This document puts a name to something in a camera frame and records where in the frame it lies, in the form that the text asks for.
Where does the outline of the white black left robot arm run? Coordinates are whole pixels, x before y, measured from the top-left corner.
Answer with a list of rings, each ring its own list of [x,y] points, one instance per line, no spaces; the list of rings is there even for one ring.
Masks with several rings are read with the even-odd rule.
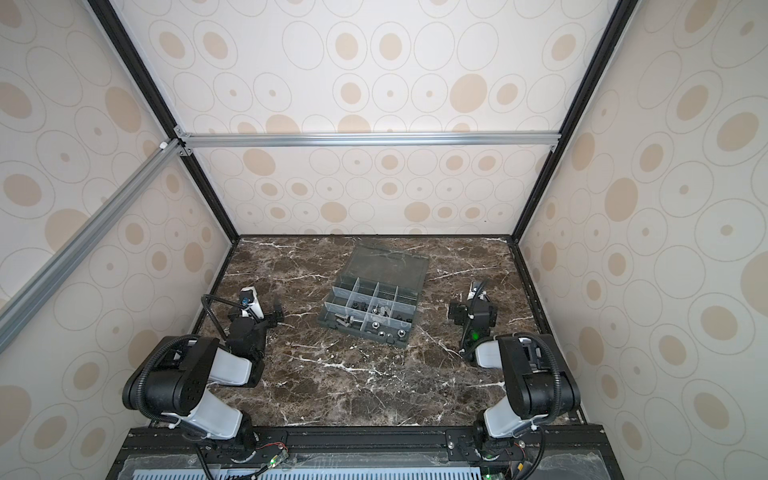
[[[125,408],[144,417],[183,427],[200,441],[255,445],[250,416],[217,398],[211,384],[251,388],[261,380],[268,330],[284,319],[280,304],[259,316],[242,305],[225,341],[194,334],[166,336],[126,381]]]

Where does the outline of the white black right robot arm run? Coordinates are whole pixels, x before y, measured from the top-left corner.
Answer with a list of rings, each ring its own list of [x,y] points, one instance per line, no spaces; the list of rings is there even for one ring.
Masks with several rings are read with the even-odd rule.
[[[550,334],[493,335],[498,309],[485,295],[449,304],[462,328],[459,354],[471,365],[502,372],[504,397],[480,416],[482,438],[518,438],[578,410],[581,393]]]

